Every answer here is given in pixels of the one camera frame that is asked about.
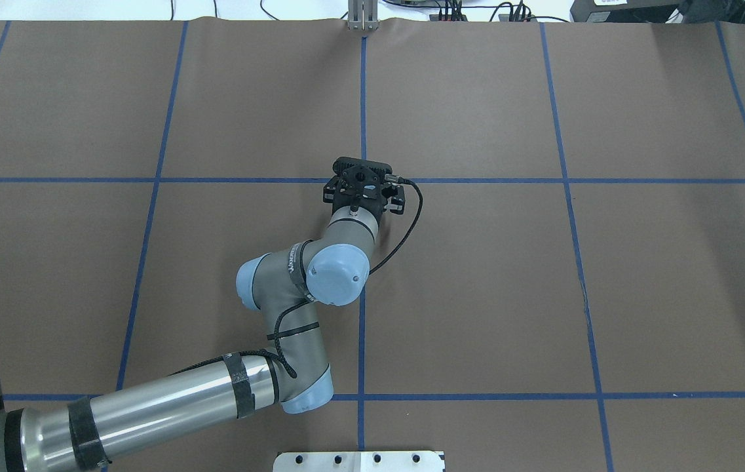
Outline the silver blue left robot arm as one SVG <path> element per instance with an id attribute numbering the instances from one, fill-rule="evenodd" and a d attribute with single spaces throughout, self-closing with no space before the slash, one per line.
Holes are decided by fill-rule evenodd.
<path id="1" fill-rule="evenodd" d="M 332 400 L 316 305 L 357 300 L 387 212 L 402 214 L 414 180 L 390 165 L 340 157 L 322 188 L 332 215 L 322 236 L 244 263 L 242 304 L 264 320 L 267 347 L 207 359 L 60 409 L 7 410 L 0 382 L 0 471 L 100 471 L 114 459 L 280 405 L 301 414 Z"/>

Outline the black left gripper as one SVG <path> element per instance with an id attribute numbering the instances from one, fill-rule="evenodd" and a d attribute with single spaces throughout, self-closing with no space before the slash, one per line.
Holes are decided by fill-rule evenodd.
<path id="1" fill-rule="evenodd" d="M 385 212 L 402 215 L 406 204 L 406 180 L 391 166 L 369 159 L 339 157 L 332 165 L 333 176 L 322 186 L 322 201 L 335 213 L 343 207 L 352 212 L 366 209 L 375 218 Z"/>

